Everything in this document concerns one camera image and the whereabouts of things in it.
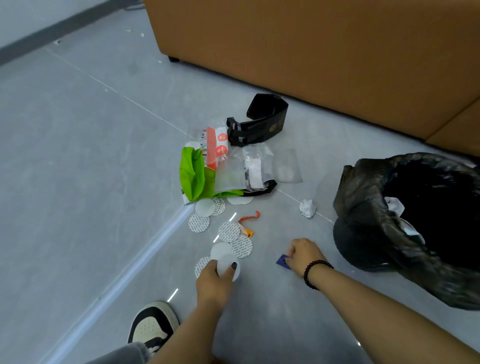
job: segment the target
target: black and white sneaker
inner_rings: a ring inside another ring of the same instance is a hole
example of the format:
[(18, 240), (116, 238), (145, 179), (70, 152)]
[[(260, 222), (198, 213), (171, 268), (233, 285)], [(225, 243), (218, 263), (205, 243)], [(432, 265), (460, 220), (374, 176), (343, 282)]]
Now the black and white sneaker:
[(153, 356), (180, 326), (168, 303), (155, 301), (137, 313), (133, 320), (128, 343), (143, 342)]

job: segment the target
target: garbage bag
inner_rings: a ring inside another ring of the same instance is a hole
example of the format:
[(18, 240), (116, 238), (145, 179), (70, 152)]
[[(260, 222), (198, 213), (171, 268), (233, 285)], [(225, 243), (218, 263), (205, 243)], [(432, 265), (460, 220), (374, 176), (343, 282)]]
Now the garbage bag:
[[(405, 206), (408, 236), (384, 197)], [(430, 153), (345, 166), (334, 200), (335, 244), (352, 265), (398, 271), (451, 307), (480, 309), (480, 175)]]

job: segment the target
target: person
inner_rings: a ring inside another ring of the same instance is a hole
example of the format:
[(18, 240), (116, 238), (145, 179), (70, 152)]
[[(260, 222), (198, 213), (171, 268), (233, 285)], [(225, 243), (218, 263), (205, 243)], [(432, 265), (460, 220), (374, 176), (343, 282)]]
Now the person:
[[(334, 270), (314, 242), (294, 239), (287, 255), (285, 262), (328, 298), (374, 363), (480, 363), (478, 352), (432, 321)], [(211, 355), (212, 343), (235, 268), (236, 263), (219, 277), (216, 261), (210, 261), (196, 282), (197, 306), (185, 322), (179, 325), (167, 303), (152, 303), (135, 318), (127, 346), (90, 364), (223, 363)]]

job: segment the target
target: wall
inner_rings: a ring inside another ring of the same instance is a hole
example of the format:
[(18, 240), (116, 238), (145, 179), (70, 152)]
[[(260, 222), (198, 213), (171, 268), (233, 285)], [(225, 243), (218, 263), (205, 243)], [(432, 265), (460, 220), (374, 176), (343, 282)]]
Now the wall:
[(0, 48), (106, 0), (0, 0)]

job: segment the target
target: gray baseboard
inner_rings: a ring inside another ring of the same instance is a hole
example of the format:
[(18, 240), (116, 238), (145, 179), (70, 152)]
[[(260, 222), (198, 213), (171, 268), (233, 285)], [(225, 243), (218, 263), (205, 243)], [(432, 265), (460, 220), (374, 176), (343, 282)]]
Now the gray baseboard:
[(63, 36), (89, 25), (117, 10), (136, 4), (136, 0), (107, 0), (54, 25), (0, 48), (0, 66)]

